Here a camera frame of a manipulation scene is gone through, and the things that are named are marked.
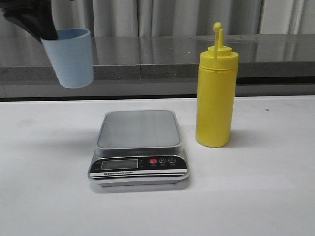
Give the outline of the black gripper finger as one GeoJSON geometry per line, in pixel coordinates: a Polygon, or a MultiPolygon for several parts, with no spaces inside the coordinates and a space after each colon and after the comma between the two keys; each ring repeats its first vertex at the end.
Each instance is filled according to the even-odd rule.
{"type": "Polygon", "coordinates": [[[24,29],[37,41],[58,40],[50,0],[2,0],[0,9],[6,20],[24,29]]]}

